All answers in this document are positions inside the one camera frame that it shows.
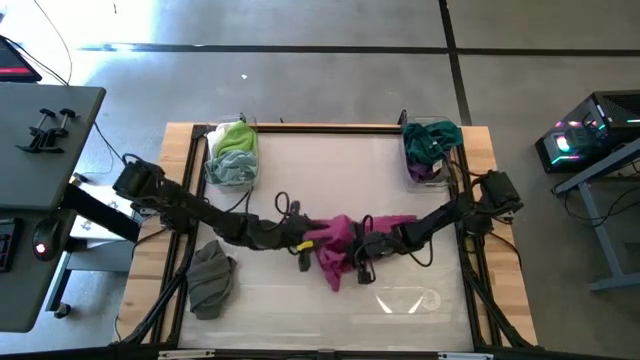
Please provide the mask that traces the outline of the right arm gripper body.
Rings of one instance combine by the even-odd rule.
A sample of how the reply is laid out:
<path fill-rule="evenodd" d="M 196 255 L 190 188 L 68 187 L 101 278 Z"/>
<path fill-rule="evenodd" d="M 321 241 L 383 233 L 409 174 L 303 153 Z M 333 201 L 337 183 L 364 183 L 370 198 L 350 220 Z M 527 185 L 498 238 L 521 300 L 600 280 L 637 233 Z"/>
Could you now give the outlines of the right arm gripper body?
<path fill-rule="evenodd" d="M 373 261 L 392 254 L 398 247 L 394 229 L 402 217 L 364 217 L 357 228 L 357 277 L 359 284 L 376 280 Z"/>

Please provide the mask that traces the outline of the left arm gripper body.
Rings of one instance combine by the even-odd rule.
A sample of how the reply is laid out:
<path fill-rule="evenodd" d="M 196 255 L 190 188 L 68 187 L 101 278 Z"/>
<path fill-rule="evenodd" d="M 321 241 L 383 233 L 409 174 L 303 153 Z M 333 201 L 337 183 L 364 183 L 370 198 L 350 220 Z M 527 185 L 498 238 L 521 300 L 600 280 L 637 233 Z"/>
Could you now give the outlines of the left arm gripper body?
<path fill-rule="evenodd" d="M 310 252 L 299 251 L 298 245 L 305 242 L 304 234 L 309 229 L 309 219 L 301 214 L 301 205 L 297 200 L 287 206 L 287 220 L 285 222 L 285 239 L 290 254 L 297 256 L 300 272 L 307 272 L 311 267 Z"/>

